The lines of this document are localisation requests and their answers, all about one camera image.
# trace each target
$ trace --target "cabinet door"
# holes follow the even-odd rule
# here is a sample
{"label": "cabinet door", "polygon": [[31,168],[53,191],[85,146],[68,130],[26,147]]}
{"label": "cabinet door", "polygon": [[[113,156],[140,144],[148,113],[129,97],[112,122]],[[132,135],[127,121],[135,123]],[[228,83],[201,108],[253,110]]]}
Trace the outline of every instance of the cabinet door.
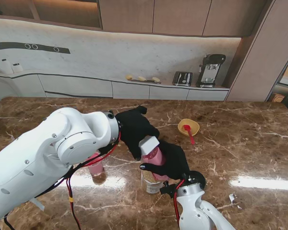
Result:
{"label": "cabinet door", "polygon": [[95,2],[34,0],[40,20],[72,25],[100,27]]}
{"label": "cabinet door", "polygon": [[155,0],[154,33],[202,36],[210,0]]}
{"label": "cabinet door", "polygon": [[151,86],[149,99],[186,100],[188,91],[187,89]]}
{"label": "cabinet door", "polygon": [[46,93],[61,93],[66,96],[112,97],[110,81],[39,74]]}
{"label": "cabinet door", "polygon": [[154,0],[99,0],[104,30],[147,32],[153,30]]}
{"label": "cabinet door", "polygon": [[205,36],[250,35],[266,0],[212,0]]}
{"label": "cabinet door", "polygon": [[37,74],[18,78],[0,78],[0,99],[7,96],[45,97]]}
{"label": "cabinet door", "polygon": [[149,99],[149,85],[112,82],[113,98]]}
{"label": "cabinet door", "polygon": [[263,102],[288,62],[288,0],[274,2],[227,97]]}
{"label": "cabinet door", "polygon": [[196,101],[223,101],[228,91],[217,90],[190,90],[187,100]]}

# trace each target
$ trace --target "paper scrap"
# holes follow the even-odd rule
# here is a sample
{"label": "paper scrap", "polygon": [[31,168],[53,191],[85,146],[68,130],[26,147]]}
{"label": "paper scrap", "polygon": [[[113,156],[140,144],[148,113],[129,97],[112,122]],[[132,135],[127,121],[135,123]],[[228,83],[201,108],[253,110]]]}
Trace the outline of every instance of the paper scrap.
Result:
{"label": "paper scrap", "polygon": [[233,193],[229,195],[229,199],[230,199],[231,206],[232,206],[232,202],[235,200],[235,197],[234,197]]}

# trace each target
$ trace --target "espresso machine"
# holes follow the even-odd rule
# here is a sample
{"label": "espresso machine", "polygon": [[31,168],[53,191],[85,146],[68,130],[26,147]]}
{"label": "espresso machine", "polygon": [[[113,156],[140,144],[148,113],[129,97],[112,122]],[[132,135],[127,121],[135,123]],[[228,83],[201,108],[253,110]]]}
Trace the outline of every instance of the espresso machine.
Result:
{"label": "espresso machine", "polygon": [[206,54],[203,64],[200,65],[200,76],[196,82],[197,87],[213,88],[221,65],[226,60],[224,54]]}

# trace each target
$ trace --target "brown marble surface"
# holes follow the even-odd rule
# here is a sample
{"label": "brown marble surface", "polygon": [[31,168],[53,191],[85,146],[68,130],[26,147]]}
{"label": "brown marble surface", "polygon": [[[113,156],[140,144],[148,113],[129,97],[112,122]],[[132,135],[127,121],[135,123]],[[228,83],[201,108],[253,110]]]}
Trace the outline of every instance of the brown marble surface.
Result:
{"label": "brown marble surface", "polygon": [[[161,137],[181,145],[190,168],[204,174],[203,199],[237,230],[288,230],[288,110],[280,103],[5,98],[0,102],[0,150],[64,106],[82,113],[117,113],[139,104],[148,108],[146,117]],[[177,130],[183,118],[200,124],[195,146]],[[71,180],[83,230],[178,229],[172,200],[142,190],[139,162],[122,142],[104,167],[102,184],[93,182],[87,169]],[[26,203],[9,215],[17,230],[77,229],[65,185],[39,200],[44,212]]]}

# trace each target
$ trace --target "white cabinet drawer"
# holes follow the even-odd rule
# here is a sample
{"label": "white cabinet drawer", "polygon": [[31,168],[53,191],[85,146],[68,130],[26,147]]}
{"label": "white cabinet drawer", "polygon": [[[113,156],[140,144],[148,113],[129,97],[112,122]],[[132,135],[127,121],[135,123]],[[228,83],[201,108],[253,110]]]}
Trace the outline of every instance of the white cabinet drawer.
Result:
{"label": "white cabinet drawer", "polygon": [[188,91],[188,89],[151,86],[149,99],[186,100]]}
{"label": "white cabinet drawer", "polygon": [[217,90],[190,90],[187,100],[196,101],[223,101],[228,91]]}
{"label": "white cabinet drawer", "polygon": [[149,99],[149,85],[112,82],[113,98]]}
{"label": "white cabinet drawer", "polygon": [[18,78],[0,78],[0,99],[7,96],[45,97],[37,74]]}
{"label": "white cabinet drawer", "polygon": [[110,81],[90,78],[39,74],[46,92],[64,93],[69,96],[112,97]]}

